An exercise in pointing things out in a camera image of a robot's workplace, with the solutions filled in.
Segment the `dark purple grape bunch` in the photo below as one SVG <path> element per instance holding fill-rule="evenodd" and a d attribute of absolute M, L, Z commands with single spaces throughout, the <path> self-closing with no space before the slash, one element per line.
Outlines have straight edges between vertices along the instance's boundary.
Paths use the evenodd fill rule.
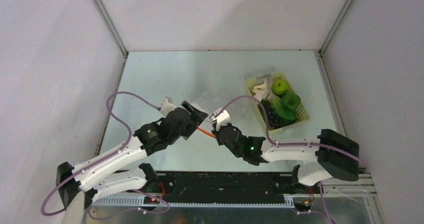
<path fill-rule="evenodd" d="M 268 120 L 268 128 L 271 130 L 279 129 L 284 127 L 283 119 L 277 115 L 275 110 L 271 107 L 271 104 L 268 101 L 261 101 L 261 104 L 264 106 L 266 110 L 267 120 Z"/>

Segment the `green bell pepper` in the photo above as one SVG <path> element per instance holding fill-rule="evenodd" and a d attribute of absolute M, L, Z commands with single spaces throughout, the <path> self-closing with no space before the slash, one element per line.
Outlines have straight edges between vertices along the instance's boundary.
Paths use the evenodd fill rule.
<path fill-rule="evenodd" d="M 295 111 L 299 107 L 299 105 L 301 103 L 301 98 L 300 98 L 300 96 L 298 96 L 295 93 L 286 91 L 281 96 L 281 102 L 288 109 Z"/>

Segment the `white oyster mushroom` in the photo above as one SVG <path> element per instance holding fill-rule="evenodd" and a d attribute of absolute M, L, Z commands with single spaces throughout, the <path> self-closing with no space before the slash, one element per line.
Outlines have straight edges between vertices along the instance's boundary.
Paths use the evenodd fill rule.
<path fill-rule="evenodd" d="M 272 94 L 272 79 L 271 77 L 266 77 L 264 83 L 261 85 L 256 85 L 253 87 L 252 92 L 254 93 L 254 98 L 258 101 L 268 100 Z"/>

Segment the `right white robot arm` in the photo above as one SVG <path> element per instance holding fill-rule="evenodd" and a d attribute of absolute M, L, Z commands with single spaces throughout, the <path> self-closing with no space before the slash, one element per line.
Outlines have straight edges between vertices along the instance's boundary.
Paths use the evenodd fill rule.
<path fill-rule="evenodd" d="M 321 130 L 316 137 L 281 141 L 245 136 L 230 123 L 214 124 L 212 133 L 218 145 L 255 166 L 276 161 L 300 162 L 293 168 L 290 180 L 292 189 L 298 193 L 329 178 L 359 179 L 359 144 L 331 129 Z"/>

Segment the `clear zip top bag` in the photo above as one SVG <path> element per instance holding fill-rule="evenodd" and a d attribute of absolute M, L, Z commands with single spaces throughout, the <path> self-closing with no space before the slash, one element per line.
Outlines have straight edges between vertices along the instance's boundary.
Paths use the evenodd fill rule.
<path fill-rule="evenodd" d="M 211 92 L 200 91 L 189 95 L 187 100 L 191 104 L 199 105 L 212 116 L 214 111 L 223 108 L 233 99 L 234 97 L 224 98 Z M 251 107 L 252 103 L 250 98 L 241 98 L 230 104 L 226 111 L 230 115 L 232 125 L 239 128 L 243 135 L 264 137 L 264 132 Z"/>

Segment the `green bok choy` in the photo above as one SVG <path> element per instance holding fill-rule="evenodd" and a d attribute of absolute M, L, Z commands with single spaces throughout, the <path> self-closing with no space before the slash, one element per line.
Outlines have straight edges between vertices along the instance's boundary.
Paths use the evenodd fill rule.
<path fill-rule="evenodd" d="M 286 120 L 297 119 L 295 112 L 284 105 L 281 98 L 273 92 L 268 95 L 267 101 L 270 103 L 270 106 L 275 111 L 275 113 L 281 118 Z"/>

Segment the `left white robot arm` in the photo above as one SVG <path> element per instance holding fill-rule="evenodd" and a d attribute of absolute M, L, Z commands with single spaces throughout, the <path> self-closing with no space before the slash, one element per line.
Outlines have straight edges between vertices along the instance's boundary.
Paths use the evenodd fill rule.
<path fill-rule="evenodd" d="M 115 193 L 132 189 L 156 190 L 158 175 L 151 164 L 142 163 L 124 172 L 119 169 L 166 149 L 181 137 L 188 139 L 209 116 L 197 104 L 184 101 L 181 107 L 176 107 L 167 99 L 160 112 L 161 119 L 136 130 L 128 143 L 123 142 L 75 166 L 69 162 L 60 164 L 56 184 L 63 183 L 58 192 L 64 207 L 67 208 L 80 192 L 85 193 L 84 208 L 88 208 L 98 199 Z"/>

